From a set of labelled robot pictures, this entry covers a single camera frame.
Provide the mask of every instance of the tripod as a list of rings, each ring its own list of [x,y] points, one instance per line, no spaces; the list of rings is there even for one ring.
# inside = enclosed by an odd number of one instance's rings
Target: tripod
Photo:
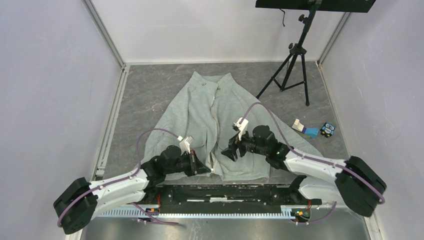
[[[272,75],[272,77],[269,79],[269,81],[265,84],[265,86],[262,88],[262,90],[259,92],[259,94],[256,96],[257,99],[264,93],[265,89],[268,88],[268,86],[271,84],[271,82],[275,82],[277,86],[279,87],[280,92],[291,89],[293,87],[296,87],[298,85],[304,84],[305,87],[305,98],[306,98],[306,106],[309,106],[309,96],[308,96],[308,82],[306,79],[306,68],[305,68],[305,54],[306,50],[302,47],[306,34],[308,33],[309,29],[311,28],[312,20],[314,20],[315,13],[317,12],[318,7],[321,4],[321,0],[316,0],[314,3],[312,3],[309,7],[309,16],[305,17],[304,14],[300,15],[299,21],[304,24],[302,35],[300,36],[299,42],[290,43],[288,46],[288,49],[290,49],[290,53],[288,54],[288,57],[282,62],[281,66],[277,69],[277,71]],[[287,81],[289,80],[290,73],[292,72],[293,66],[295,65],[296,59],[300,55],[300,58],[302,60],[302,71],[303,71],[303,81],[298,82],[296,84],[293,84],[291,86],[286,87]],[[278,81],[276,80],[277,75],[280,73],[280,71],[283,69],[283,67],[289,62],[291,59],[290,65],[288,66],[287,72],[285,74],[284,80],[282,81],[282,84],[280,85]]]

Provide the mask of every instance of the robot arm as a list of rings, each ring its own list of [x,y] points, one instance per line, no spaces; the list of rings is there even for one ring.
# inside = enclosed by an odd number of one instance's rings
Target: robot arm
[[[221,153],[234,162],[247,152],[265,156],[265,160],[275,169],[282,169],[297,175],[306,175],[298,179],[298,192],[307,199],[326,199],[329,201],[342,200],[354,212],[370,217],[380,198],[364,183],[347,171],[336,166],[343,166],[358,174],[373,186],[380,194],[386,190],[385,182],[359,157],[351,156],[349,160],[330,159],[314,156],[298,149],[290,148],[278,142],[269,126],[259,125],[252,131],[250,137],[246,131],[248,121],[234,123],[238,133],[229,140],[228,148]],[[333,165],[319,162],[330,162]]]
[[[137,169],[134,169],[116,177],[91,182],[83,177],[76,179],[53,204],[58,217],[72,204],[60,222],[65,234],[79,231],[98,215],[116,207],[154,199],[157,195],[156,185],[162,183],[167,174],[184,172],[190,177],[210,173],[211,170],[199,161],[195,151],[190,150],[193,138],[180,137],[179,140],[180,147],[168,146],[160,155],[143,163],[137,173]],[[90,193],[73,203],[87,192]]]

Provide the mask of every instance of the marble-patterned floor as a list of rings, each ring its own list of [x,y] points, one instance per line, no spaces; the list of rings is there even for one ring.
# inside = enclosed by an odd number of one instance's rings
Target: marble-patterned floor
[[[256,96],[265,83],[278,69],[279,62],[245,62],[245,63],[201,63],[201,64],[162,64],[133,65],[129,69],[119,115],[114,130],[110,152],[107,159],[104,178],[126,173],[137,164],[135,145],[137,136],[153,128],[161,118],[172,99],[189,81],[196,71],[204,76],[231,73],[234,80]],[[260,97],[283,122],[291,126],[295,119],[309,128],[321,128],[325,122],[338,126],[336,117],[315,62],[306,63],[310,106],[305,106],[304,86],[299,85],[280,92],[272,83]],[[286,67],[278,75],[281,83]],[[287,86],[303,80],[302,65],[296,62]],[[140,153],[144,154],[147,137],[140,142]],[[323,156],[345,159],[348,157],[340,131],[336,128],[330,138],[318,135],[307,140]],[[294,176],[281,170],[271,170],[270,179],[244,181],[248,183],[291,183]],[[173,181],[175,184],[211,184],[222,182],[215,175],[212,177],[191,177]]]

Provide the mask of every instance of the white wall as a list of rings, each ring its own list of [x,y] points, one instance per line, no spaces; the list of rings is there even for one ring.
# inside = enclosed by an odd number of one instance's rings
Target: white wall
[[[63,239],[53,202],[92,173],[118,65],[81,0],[2,0],[0,66],[0,239]]]
[[[348,20],[323,63],[347,147],[387,183],[389,240],[424,239],[424,1],[378,0]]]
[[[255,8],[255,0],[93,0],[125,62],[284,60],[308,11]],[[304,43],[319,58],[342,13],[318,12]]]

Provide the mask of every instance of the gray jacket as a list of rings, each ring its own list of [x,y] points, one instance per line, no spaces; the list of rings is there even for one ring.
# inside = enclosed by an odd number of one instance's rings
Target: gray jacket
[[[228,141],[237,132],[233,123],[242,117],[249,106],[258,100],[238,85],[230,73],[220,76],[201,76],[194,72],[190,81],[169,104],[156,125],[175,134],[194,138],[191,148],[200,161],[220,175],[222,180],[254,180],[269,178],[270,165],[265,157],[246,153],[233,162],[221,151],[228,147]],[[277,116],[275,118],[291,146],[309,154],[321,156],[320,152],[288,127]],[[268,125],[276,138],[283,142],[268,112],[256,105],[246,118],[247,130],[252,133],[258,125]],[[142,162],[160,154],[167,146],[177,145],[177,139],[162,131],[153,131],[147,139]],[[168,175],[167,180],[184,177],[183,173]]]

